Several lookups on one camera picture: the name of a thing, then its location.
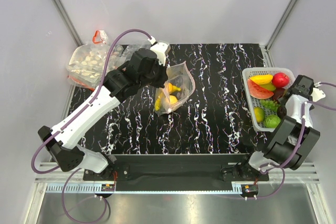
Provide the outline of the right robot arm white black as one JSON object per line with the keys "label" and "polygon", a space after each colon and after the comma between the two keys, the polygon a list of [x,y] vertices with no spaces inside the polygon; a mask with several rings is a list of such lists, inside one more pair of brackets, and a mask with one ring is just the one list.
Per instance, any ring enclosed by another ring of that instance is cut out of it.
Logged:
{"label": "right robot arm white black", "polygon": [[279,97],[281,121],[271,133],[262,151],[247,154],[232,168],[242,180],[254,180],[274,168],[295,170],[301,166],[318,139],[320,132],[312,126],[313,79],[298,75],[294,83]]}

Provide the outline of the yellow lemon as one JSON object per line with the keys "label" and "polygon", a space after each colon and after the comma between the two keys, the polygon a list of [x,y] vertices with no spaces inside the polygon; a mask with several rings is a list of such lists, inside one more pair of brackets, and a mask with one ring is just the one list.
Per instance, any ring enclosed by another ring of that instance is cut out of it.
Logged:
{"label": "yellow lemon", "polygon": [[170,102],[170,105],[174,105],[178,102],[179,100],[177,99],[177,97],[175,97],[174,95],[170,95],[169,96],[169,102]]}

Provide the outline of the clear dotted zip bag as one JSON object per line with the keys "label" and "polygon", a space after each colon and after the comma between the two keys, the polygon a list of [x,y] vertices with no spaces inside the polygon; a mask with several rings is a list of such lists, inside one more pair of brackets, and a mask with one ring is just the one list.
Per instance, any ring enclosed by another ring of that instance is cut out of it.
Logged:
{"label": "clear dotted zip bag", "polygon": [[[154,109],[158,116],[170,114],[179,109],[195,91],[195,81],[187,68],[186,62],[167,67],[166,73],[168,79],[164,84],[164,88],[158,88],[155,93],[155,101],[160,91],[164,93],[164,97],[161,99],[160,109],[158,111]],[[168,83],[181,88],[181,91],[172,93],[172,95],[178,99],[178,102],[174,105],[170,105],[169,102],[170,94],[166,89]]]}

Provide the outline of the yellow banana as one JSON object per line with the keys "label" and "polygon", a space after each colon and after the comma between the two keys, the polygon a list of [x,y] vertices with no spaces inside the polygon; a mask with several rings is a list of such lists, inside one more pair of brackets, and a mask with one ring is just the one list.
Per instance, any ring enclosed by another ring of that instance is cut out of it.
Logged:
{"label": "yellow banana", "polygon": [[[177,87],[177,86],[174,86],[172,85],[171,83],[168,83],[167,84],[167,87],[166,87],[167,91],[169,92],[170,95],[172,95],[172,93],[174,92],[177,92],[177,91],[181,91],[181,88]],[[155,104],[154,104],[154,108],[156,111],[158,111],[161,107],[161,99],[164,97],[164,93],[163,91],[160,91],[158,96],[157,96],[157,99],[155,101]]]}

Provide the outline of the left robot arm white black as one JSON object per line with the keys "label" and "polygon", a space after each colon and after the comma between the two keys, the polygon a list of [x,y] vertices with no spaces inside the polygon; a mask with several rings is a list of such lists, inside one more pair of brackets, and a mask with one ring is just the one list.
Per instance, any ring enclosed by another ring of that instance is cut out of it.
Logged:
{"label": "left robot arm white black", "polygon": [[168,49],[157,45],[141,48],[131,59],[107,73],[101,87],[62,122],[53,127],[42,126],[38,135],[58,168],[69,172],[75,168],[93,171],[103,180],[113,175],[111,161],[100,152],[79,146],[79,140],[105,114],[134,96],[145,86],[164,87],[167,81]]}

